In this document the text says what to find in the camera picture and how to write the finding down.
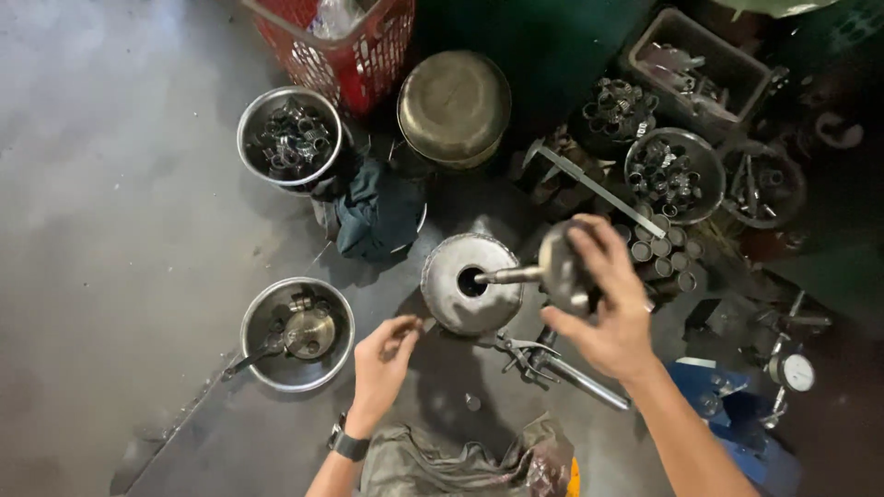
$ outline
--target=hand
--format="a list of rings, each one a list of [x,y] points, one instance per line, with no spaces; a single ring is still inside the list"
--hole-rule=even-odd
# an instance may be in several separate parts
[[[416,316],[387,319],[356,346],[356,395],[344,427],[348,436],[367,439],[390,409],[422,326]]]
[[[574,219],[585,228],[571,228],[568,238],[603,294],[598,324],[592,326],[554,307],[542,309],[540,315],[553,330],[571,339],[596,369],[629,387],[659,364],[651,349],[644,285],[633,270],[626,244],[607,221],[587,214]]]

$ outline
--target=gray cloth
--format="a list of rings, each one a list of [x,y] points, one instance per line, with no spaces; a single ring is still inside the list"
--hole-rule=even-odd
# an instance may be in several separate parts
[[[371,440],[360,493],[366,497],[565,495],[573,457],[574,446],[549,413],[524,428],[500,463],[478,442],[468,443],[460,455],[450,455],[427,433],[396,424]]]
[[[418,185],[396,176],[387,163],[366,158],[347,193],[335,200],[338,251],[348,258],[385,260],[417,238],[422,210]]]

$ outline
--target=wristwatch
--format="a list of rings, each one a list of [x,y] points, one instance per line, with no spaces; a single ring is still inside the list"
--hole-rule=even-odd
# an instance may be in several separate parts
[[[342,412],[338,417],[338,422],[331,428],[331,437],[329,437],[328,448],[343,455],[347,459],[358,463],[365,459],[365,455],[369,452],[369,443],[371,440],[357,440],[344,433],[344,425],[347,423],[347,413]]]

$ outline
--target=blue object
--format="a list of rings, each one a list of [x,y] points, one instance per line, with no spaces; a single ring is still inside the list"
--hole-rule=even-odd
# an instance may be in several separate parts
[[[335,200],[338,251],[348,258],[382,261],[417,238],[423,210],[420,187],[396,176],[387,163],[366,158],[347,192]]]
[[[767,434],[762,417],[773,404],[744,391],[749,377],[688,363],[667,365],[669,376],[744,475],[763,494],[794,497],[801,481],[801,464]],[[710,398],[719,401],[710,402]]]

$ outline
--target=red plastic basket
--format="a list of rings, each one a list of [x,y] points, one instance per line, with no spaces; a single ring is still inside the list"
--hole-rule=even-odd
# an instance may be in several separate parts
[[[244,0],[255,25],[294,84],[354,117],[365,115],[399,77],[415,24],[414,0],[377,0],[340,40],[307,32],[318,0]]]

